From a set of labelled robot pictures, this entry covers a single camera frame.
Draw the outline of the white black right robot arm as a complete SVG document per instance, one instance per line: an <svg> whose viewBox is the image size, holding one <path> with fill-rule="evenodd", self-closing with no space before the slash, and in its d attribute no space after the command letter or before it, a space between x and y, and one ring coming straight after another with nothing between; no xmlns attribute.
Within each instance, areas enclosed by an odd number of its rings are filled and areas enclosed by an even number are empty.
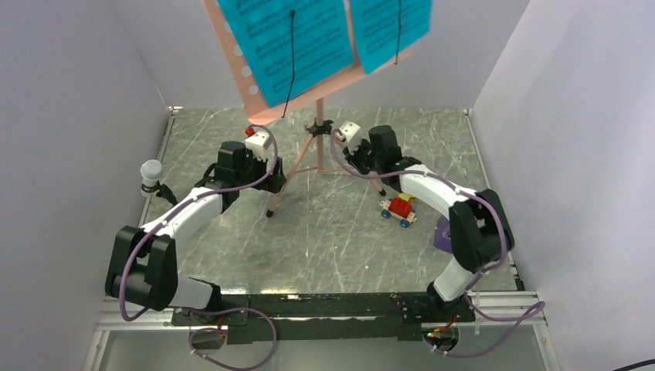
<svg viewBox="0 0 655 371"><path fill-rule="evenodd" d="M501 266L514 247L514 236L499 195L492 189L476 191L444 178L420 160L405 156L394 130L375 126L364 136L357 124L347 122L331 133L343 144L342 165L363 179L379 179L397 192L407 193L444 216L450 227L452 257L426 289L428 315L447 320L456 301L480 276Z"/></svg>

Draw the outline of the blue sheet music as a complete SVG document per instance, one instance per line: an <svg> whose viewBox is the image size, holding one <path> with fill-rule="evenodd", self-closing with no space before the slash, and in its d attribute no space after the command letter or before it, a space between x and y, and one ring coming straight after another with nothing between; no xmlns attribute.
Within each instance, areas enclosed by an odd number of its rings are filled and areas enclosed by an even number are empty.
<svg viewBox="0 0 655 371"><path fill-rule="evenodd" d="M264 100L295 98L355 62L342 1L220 1Z"/></svg>
<svg viewBox="0 0 655 371"><path fill-rule="evenodd" d="M355 46L365 73L397 63L403 50L427 35L432 10L430 0L351 1Z"/></svg>

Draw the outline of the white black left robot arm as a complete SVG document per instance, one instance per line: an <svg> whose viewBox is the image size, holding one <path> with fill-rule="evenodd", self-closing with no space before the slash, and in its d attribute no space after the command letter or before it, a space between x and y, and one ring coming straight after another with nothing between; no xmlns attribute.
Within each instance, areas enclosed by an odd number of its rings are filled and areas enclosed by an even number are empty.
<svg viewBox="0 0 655 371"><path fill-rule="evenodd" d="M287 178L273 145L226 141L189 194L143 226L124 226L115 237L105 293L123 303L162 311L191 308L204 325L222 314L220 286L178 271L183 247L204 225L223 214L243 189L273 194Z"/></svg>

